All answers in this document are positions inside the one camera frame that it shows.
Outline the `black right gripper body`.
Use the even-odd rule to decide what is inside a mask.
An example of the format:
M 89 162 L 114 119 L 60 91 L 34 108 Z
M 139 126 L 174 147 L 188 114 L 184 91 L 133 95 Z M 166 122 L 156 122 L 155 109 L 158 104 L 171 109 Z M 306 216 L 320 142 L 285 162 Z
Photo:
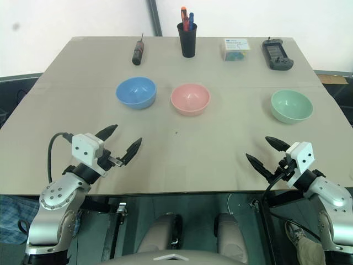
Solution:
M 276 179 L 282 179 L 288 182 L 290 178 L 294 175 L 296 168 L 297 163 L 294 159 L 289 160 L 288 158 L 284 157 L 279 162 L 279 166 L 273 175 L 272 181 L 275 181 Z

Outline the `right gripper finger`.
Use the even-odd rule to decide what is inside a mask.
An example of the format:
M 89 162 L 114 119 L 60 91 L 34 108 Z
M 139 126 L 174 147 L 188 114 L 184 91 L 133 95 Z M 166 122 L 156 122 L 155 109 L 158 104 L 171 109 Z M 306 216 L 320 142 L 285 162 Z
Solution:
M 277 151 L 287 151 L 290 148 L 289 144 L 275 137 L 266 136 L 265 140 Z
M 274 175 L 264 167 L 261 161 L 259 161 L 256 157 L 248 153 L 246 153 L 245 155 L 248 161 L 250 162 L 250 164 L 253 166 L 253 168 L 258 173 L 260 173 L 268 182 L 271 182 L 273 180 Z

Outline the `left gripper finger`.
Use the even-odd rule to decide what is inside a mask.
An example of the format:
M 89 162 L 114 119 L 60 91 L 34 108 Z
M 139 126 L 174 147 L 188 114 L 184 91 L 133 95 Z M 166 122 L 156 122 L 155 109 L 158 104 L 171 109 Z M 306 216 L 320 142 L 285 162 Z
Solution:
M 116 130 L 118 127 L 117 124 L 110 125 L 102 130 L 100 130 L 98 133 L 96 133 L 96 137 L 101 139 L 102 141 L 106 141 Z
M 132 160 L 132 158 L 137 154 L 137 151 L 141 146 L 141 142 L 142 142 L 142 138 L 137 139 L 126 150 L 126 153 L 122 158 L 122 162 L 124 166 L 127 165 Z

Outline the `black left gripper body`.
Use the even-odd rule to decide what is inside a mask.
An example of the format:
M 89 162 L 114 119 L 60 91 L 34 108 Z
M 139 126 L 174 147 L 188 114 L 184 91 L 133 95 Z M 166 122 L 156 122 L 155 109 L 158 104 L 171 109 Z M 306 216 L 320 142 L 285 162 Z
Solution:
M 97 164 L 100 168 L 107 172 L 114 166 L 123 166 L 124 162 L 118 157 L 112 157 L 111 152 L 109 150 L 103 150 L 103 154 L 101 157 L 98 158 Z

